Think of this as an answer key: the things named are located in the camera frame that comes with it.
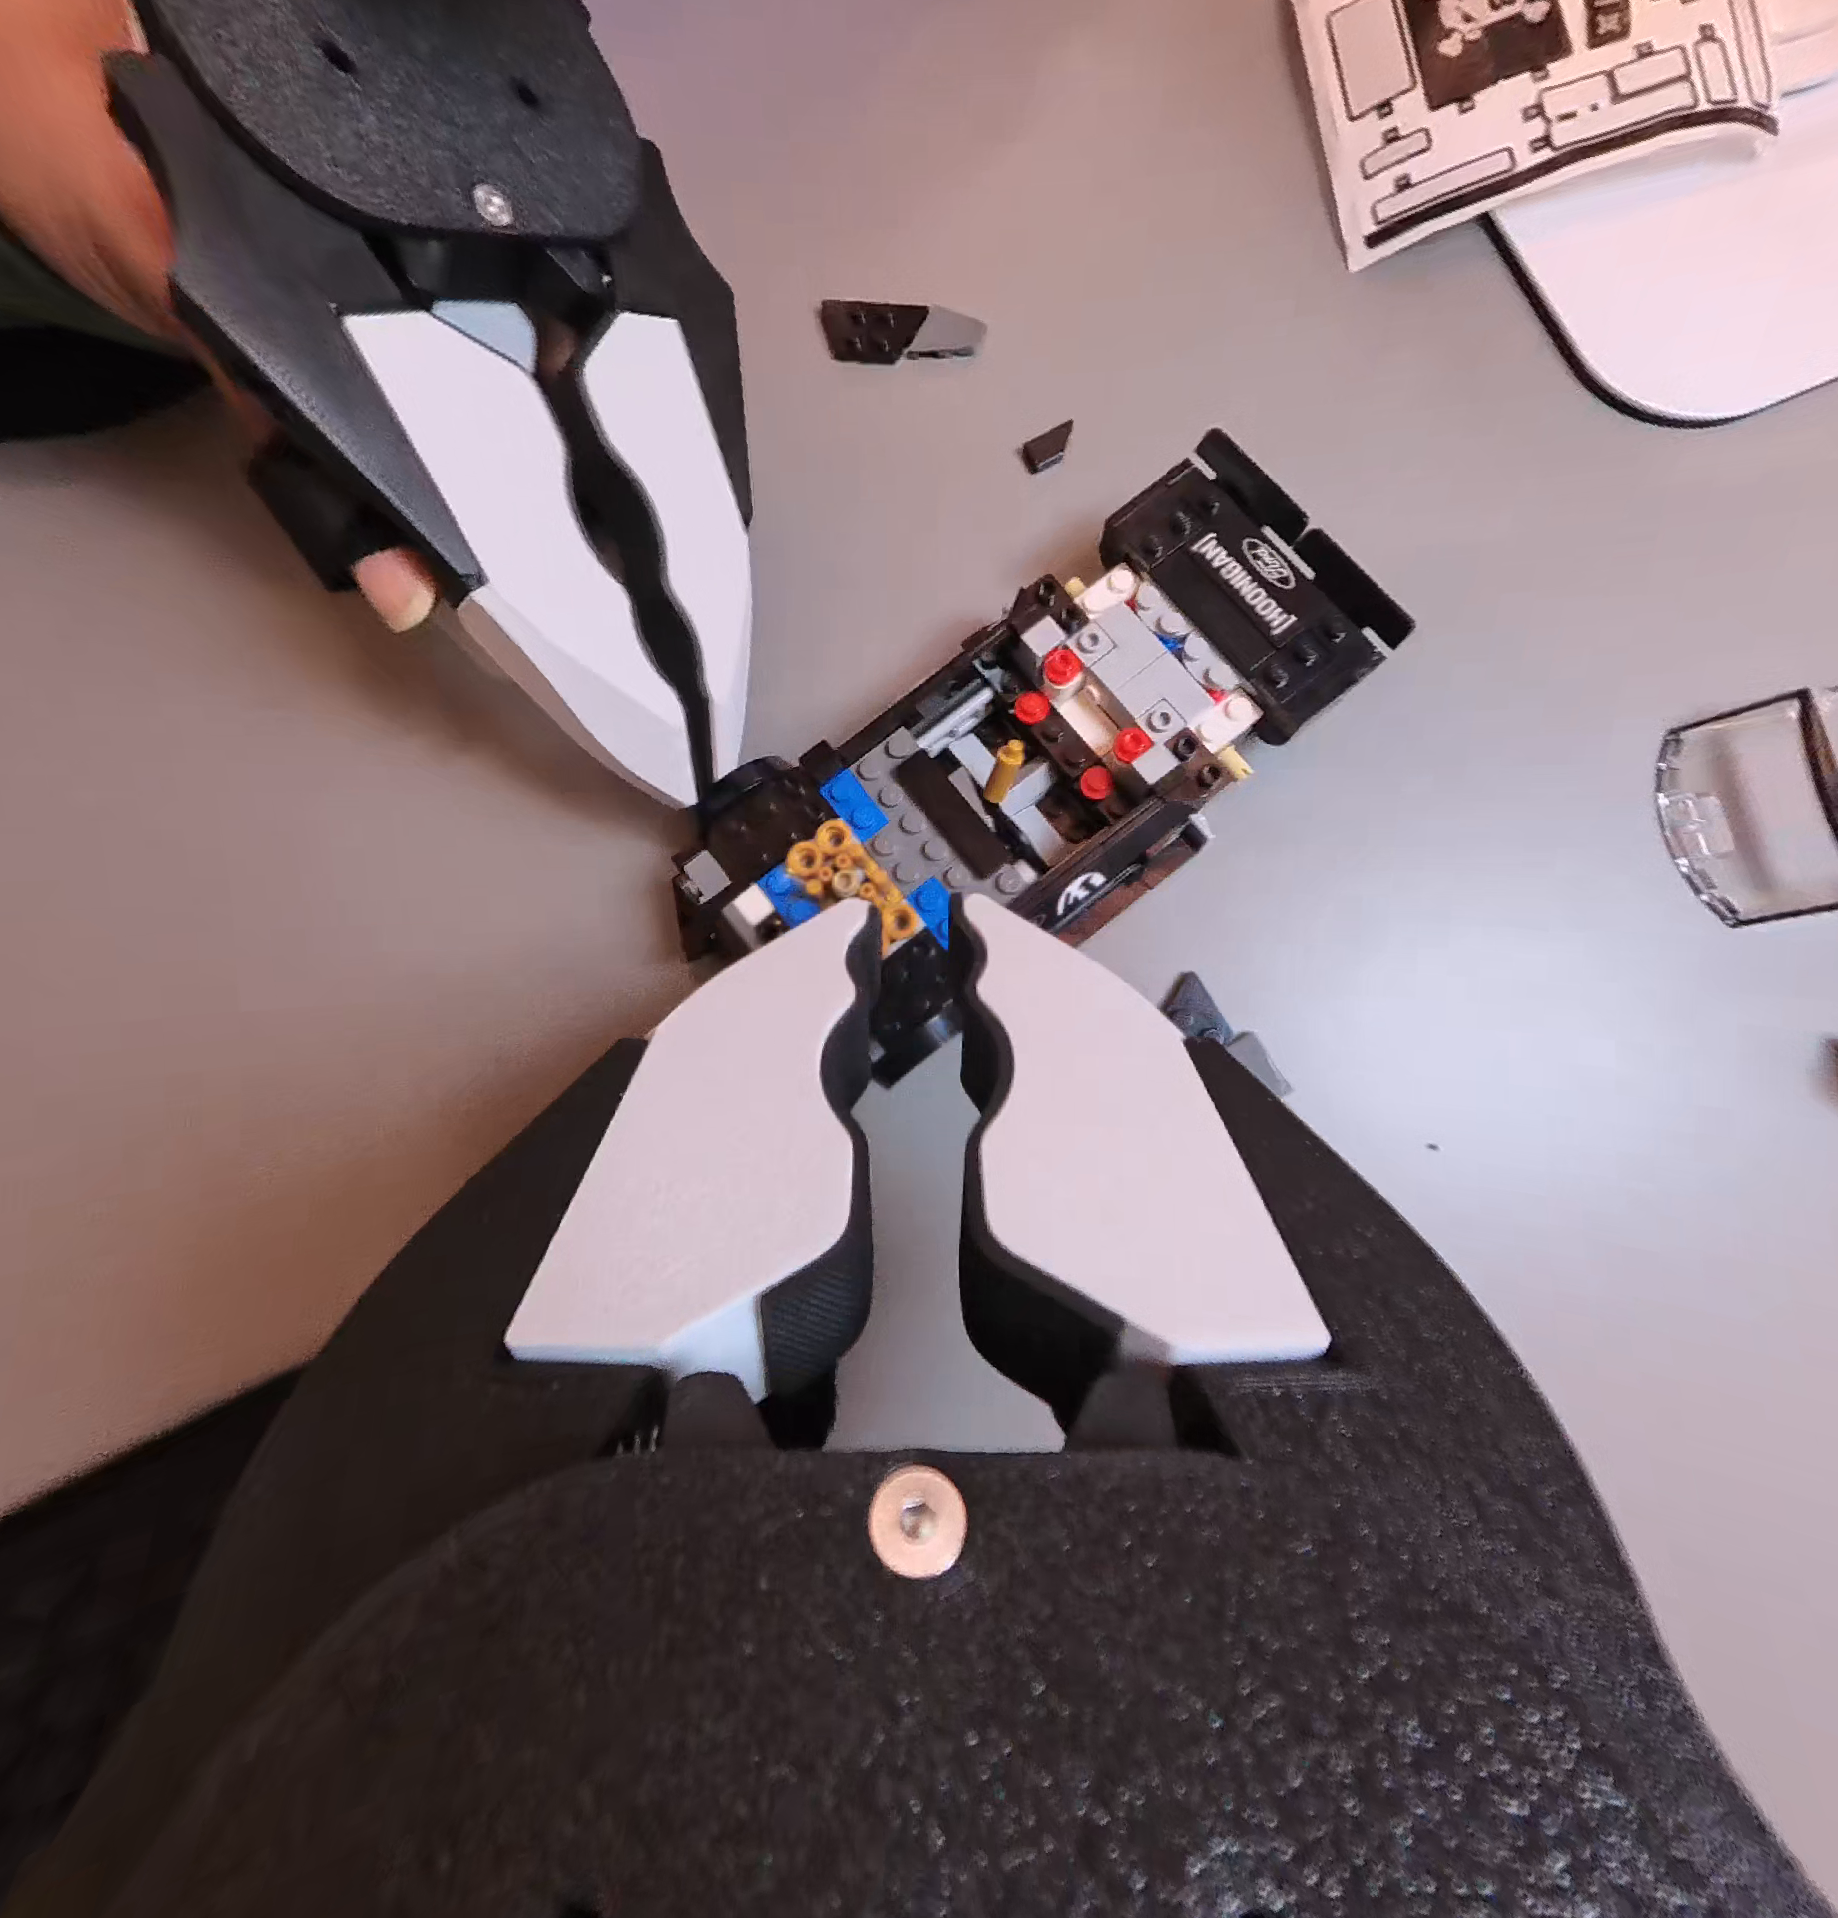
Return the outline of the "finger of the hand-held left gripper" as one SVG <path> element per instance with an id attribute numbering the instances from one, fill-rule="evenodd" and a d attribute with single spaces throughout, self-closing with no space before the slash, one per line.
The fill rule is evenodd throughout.
<path id="1" fill-rule="evenodd" d="M 642 646 L 579 391 L 600 333 L 552 383 L 514 304 L 455 299 L 340 325 L 465 532 L 478 566 L 458 611 L 465 636 L 623 780 L 698 806 L 688 723 Z"/>
<path id="2" fill-rule="evenodd" d="M 754 554 L 683 325 L 615 310 L 579 361 L 579 391 L 642 646 L 681 695 L 692 784 L 716 784 L 744 732 Z"/>

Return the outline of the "lego sticker sheet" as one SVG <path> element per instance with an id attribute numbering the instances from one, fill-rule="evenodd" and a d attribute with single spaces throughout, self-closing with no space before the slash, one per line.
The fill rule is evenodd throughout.
<path id="1" fill-rule="evenodd" d="M 1296 0 L 1354 269 L 1562 176 L 1779 133 L 1755 0 Z"/>

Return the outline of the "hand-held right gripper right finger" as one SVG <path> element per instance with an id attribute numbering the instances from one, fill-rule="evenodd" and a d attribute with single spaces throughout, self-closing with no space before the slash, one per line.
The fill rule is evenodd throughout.
<path id="1" fill-rule="evenodd" d="M 1332 1334 L 1196 1043 L 993 897 L 957 904 L 950 963 L 977 1104 L 961 1202 L 977 1351 L 1054 1414 L 1120 1363 L 1325 1356 Z"/>

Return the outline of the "lego car model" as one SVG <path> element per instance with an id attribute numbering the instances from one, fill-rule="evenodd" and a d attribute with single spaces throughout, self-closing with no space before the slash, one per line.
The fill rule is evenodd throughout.
<path id="1" fill-rule="evenodd" d="M 671 904 L 692 963 L 864 897 L 881 919 L 872 1071 L 961 1036 L 957 897 L 1076 946 L 1205 843 L 1247 754 L 1374 676 L 1412 615 L 1224 427 L 1132 495 L 1096 577 L 1054 573 L 842 746 L 712 784 Z"/>

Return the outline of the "clear lego windshield piece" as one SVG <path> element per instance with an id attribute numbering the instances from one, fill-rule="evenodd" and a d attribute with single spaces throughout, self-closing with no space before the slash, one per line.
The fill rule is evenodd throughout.
<path id="1" fill-rule="evenodd" d="M 1720 921 L 1838 912 L 1838 685 L 1671 729 L 1652 802 L 1671 866 Z"/>

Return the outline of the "person's left hand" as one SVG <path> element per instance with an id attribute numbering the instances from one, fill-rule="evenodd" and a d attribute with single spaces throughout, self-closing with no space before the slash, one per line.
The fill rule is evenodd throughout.
<path id="1" fill-rule="evenodd" d="M 108 112 L 106 59 L 146 54 L 126 0 L 0 0 L 0 224 L 123 325 L 205 368 L 257 442 L 259 399 L 169 304 L 169 217 Z"/>

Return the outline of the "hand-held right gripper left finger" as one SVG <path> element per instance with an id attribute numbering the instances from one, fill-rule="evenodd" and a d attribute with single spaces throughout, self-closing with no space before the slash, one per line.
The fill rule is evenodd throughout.
<path id="1" fill-rule="evenodd" d="M 872 1307 L 855 1104 L 881 921 L 830 908 L 698 985 L 623 1102 L 506 1327 L 518 1361 L 827 1375 Z"/>

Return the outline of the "black wedge lego plate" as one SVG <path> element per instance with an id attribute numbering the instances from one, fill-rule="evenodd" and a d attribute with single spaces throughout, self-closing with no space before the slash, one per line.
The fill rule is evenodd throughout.
<path id="1" fill-rule="evenodd" d="M 830 361 L 886 368 L 910 354 L 922 325 L 933 321 L 927 304 L 889 304 L 889 299 L 823 299 L 817 325 Z"/>

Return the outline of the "dark lego slope piece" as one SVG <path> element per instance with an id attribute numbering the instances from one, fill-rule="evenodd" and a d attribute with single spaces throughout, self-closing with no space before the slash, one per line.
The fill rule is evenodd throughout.
<path id="1" fill-rule="evenodd" d="M 1290 1079 L 1280 1071 L 1272 1060 L 1266 1043 L 1255 1031 L 1234 1027 L 1199 971 L 1177 971 L 1163 1001 L 1163 1017 L 1177 1027 L 1183 1039 L 1203 1039 L 1220 1043 L 1226 1056 L 1234 1056 L 1272 1098 L 1289 1102 Z"/>

